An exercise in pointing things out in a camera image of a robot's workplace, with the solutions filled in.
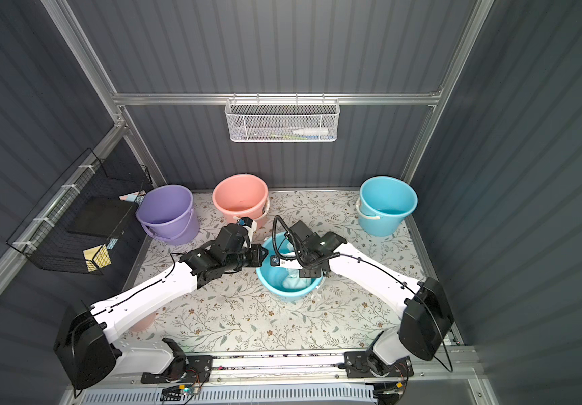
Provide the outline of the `blue bucket with label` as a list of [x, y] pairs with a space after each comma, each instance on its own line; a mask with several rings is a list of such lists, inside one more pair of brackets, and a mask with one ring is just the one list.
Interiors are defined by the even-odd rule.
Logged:
[[277, 233], [275, 237], [269, 236], [265, 239], [263, 247], [269, 251], [270, 255], [256, 269], [257, 277], [263, 286], [280, 300], [288, 302], [300, 300], [316, 290], [322, 284], [323, 277], [300, 278], [299, 269], [271, 265], [271, 257], [275, 254], [273, 250], [274, 241], [282, 255], [295, 257], [291, 242], [282, 232]]

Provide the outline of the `light green cloth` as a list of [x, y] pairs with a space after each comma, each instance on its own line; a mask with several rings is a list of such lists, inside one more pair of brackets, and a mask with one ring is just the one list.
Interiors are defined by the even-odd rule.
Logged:
[[315, 282], [314, 278], [301, 278], [300, 271], [295, 269], [277, 270], [273, 276], [272, 287], [286, 296], [307, 294]]

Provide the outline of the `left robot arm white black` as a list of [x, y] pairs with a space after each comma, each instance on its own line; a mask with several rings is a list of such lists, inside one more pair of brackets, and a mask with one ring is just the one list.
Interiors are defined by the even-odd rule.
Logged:
[[185, 351], [173, 339], [122, 349], [119, 339], [169, 302], [224, 275], [258, 268], [268, 251], [251, 241], [247, 227], [228, 224], [199, 248], [180, 254], [162, 273], [107, 300], [68, 307], [53, 350], [73, 390], [88, 389], [107, 376], [143, 373], [158, 382], [191, 373]]

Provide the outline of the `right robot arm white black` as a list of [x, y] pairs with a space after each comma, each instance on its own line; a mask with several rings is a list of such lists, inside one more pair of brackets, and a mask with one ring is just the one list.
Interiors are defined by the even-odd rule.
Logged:
[[420, 281], [393, 271], [334, 232], [323, 236], [299, 221], [284, 232], [301, 270], [334, 273], [382, 300], [400, 316], [398, 326], [384, 330], [368, 348], [370, 366], [378, 372], [409, 356], [425, 361], [445, 348], [454, 317], [438, 280]]

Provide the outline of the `pink plastic bucket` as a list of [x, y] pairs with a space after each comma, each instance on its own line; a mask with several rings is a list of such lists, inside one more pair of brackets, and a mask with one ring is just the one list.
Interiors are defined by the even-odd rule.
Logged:
[[218, 183], [213, 190], [213, 204], [227, 223], [248, 217], [261, 229], [267, 222], [270, 209], [267, 184], [256, 175], [232, 175]]

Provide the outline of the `purple plastic bucket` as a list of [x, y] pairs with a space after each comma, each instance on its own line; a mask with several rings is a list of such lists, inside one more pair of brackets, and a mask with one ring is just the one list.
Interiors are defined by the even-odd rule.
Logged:
[[149, 237], [171, 246], [190, 243], [200, 231], [194, 196], [181, 185], [166, 185], [148, 192], [136, 218]]

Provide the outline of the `pastel card in basket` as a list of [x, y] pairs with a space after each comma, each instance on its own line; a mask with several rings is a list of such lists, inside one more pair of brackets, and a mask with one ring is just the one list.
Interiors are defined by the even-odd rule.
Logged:
[[124, 201], [124, 202], [141, 204], [144, 197], [146, 196], [146, 194], [147, 193], [145, 191], [132, 192], [132, 193], [120, 196], [119, 199], [120, 199], [120, 201]]

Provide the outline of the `white ventilation grille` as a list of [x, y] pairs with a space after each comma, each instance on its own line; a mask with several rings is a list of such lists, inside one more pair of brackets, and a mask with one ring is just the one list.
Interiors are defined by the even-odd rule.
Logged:
[[365, 384], [206, 386], [197, 394], [165, 394], [162, 387], [95, 389], [83, 404], [376, 404]]

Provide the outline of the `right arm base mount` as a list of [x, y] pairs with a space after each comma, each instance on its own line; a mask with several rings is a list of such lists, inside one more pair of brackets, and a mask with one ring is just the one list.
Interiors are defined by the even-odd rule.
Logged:
[[410, 353], [396, 328], [380, 333], [365, 351], [346, 352], [344, 362], [337, 367], [346, 371], [350, 379], [414, 376]]

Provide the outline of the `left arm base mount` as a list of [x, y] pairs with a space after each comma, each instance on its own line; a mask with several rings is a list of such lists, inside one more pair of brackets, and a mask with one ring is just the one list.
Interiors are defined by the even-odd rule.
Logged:
[[142, 373], [142, 384], [191, 384], [193, 382], [203, 383], [209, 380], [212, 373], [213, 356], [187, 355], [174, 339], [164, 337], [162, 341], [169, 347], [169, 351], [174, 358], [164, 371], [159, 374]]

